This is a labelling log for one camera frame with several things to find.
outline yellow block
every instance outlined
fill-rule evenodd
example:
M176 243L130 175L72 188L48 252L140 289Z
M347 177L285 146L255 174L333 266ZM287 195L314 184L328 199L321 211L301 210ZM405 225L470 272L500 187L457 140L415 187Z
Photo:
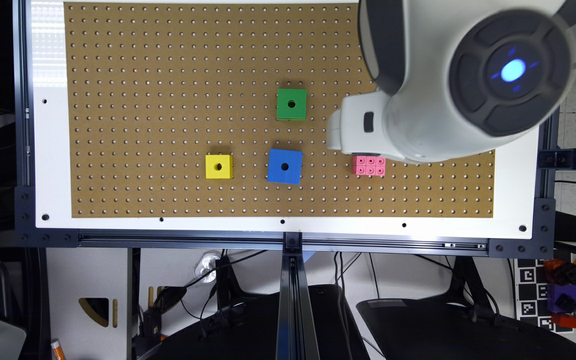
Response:
M206 155L206 179L232 179L232 155Z

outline brown pegboard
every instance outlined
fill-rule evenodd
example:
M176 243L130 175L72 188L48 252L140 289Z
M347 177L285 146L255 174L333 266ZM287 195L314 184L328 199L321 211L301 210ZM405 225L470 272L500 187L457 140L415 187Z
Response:
M492 216L494 152L359 178L326 147L375 88L356 4L64 6L73 217ZM279 88L308 90L306 121L276 120ZM300 186L266 181L270 148L304 153ZM205 179L217 153L234 179Z

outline checkerboard pattern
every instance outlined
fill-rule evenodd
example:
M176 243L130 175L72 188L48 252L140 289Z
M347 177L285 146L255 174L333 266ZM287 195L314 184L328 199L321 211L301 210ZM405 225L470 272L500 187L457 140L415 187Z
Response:
M548 310L548 280L543 260L517 259L515 263L515 290L517 319L556 333L572 333L573 329L555 325Z

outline white border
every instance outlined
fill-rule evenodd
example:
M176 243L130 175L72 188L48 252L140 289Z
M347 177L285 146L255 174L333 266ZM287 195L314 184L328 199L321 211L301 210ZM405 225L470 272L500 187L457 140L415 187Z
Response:
M173 3L163 0L158 2ZM282 1L282 3L304 2ZM35 215L38 228L301 231L329 234L405 235L418 239L441 236L514 239L531 237L537 162L537 129L497 149L494 217L488 219L168 217L165 222L160 222L157 217L72 218L63 1L32 1L31 7ZM47 99L48 102L43 104L43 99ZM43 214L50 214L50 219L42 221ZM281 219L285 220L285 224L280 224ZM520 225L525 225L527 230L519 231Z

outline pink block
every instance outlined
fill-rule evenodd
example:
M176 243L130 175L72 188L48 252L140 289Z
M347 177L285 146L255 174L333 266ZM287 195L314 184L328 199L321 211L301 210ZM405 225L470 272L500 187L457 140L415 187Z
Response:
M364 165L355 165L352 167L352 173L355 175L365 175L366 167Z
M353 165L366 165L366 156L354 156L352 158Z

